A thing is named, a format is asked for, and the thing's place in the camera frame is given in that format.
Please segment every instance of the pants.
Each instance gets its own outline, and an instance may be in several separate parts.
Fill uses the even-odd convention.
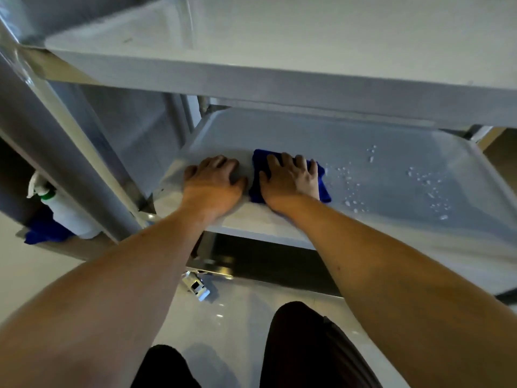
[[[164,345],[147,352],[131,388],[144,386],[200,387],[184,358]],[[344,332],[302,302],[285,304],[275,313],[260,386],[381,388]]]

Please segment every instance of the forearm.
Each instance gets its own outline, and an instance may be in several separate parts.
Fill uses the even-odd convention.
[[[47,287],[0,330],[0,381],[129,386],[205,225],[178,211]]]
[[[359,322],[411,386],[513,384],[515,317],[492,296],[309,197],[293,199],[283,214],[307,234]],[[474,365],[481,366],[464,369]]]

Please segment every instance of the floor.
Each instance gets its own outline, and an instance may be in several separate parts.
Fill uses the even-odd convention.
[[[0,213],[0,322],[46,285],[81,264],[25,245],[21,226]],[[367,337],[342,299],[249,280],[206,278],[212,294],[199,302],[180,284],[155,344],[177,348],[204,388],[259,385],[269,324],[283,304],[300,300],[329,317],[358,347],[385,388],[404,379]]]

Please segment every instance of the white spray bottle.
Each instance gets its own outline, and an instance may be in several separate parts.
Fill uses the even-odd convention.
[[[53,212],[54,220],[66,227],[75,235],[89,240],[100,233],[100,228],[86,215],[78,212],[72,202],[58,190],[52,190],[48,181],[38,172],[35,172],[29,182],[27,198],[37,194],[41,202],[48,205]]]

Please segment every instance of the person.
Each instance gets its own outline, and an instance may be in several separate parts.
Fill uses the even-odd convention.
[[[271,178],[260,174],[265,201],[307,235],[356,318],[411,387],[517,385],[517,320],[509,308],[417,250],[322,204],[314,161],[307,169],[301,156],[284,153],[282,160],[283,166],[269,156]],[[187,167],[176,212],[15,312],[0,329],[1,385],[198,386],[176,374],[186,364],[167,347],[149,353],[168,353],[176,365],[162,365],[156,385],[142,376],[160,364],[146,354],[191,250],[246,188],[245,178],[230,182],[237,166],[217,156]],[[300,303],[280,312],[266,343],[262,386],[378,385],[330,322]]]

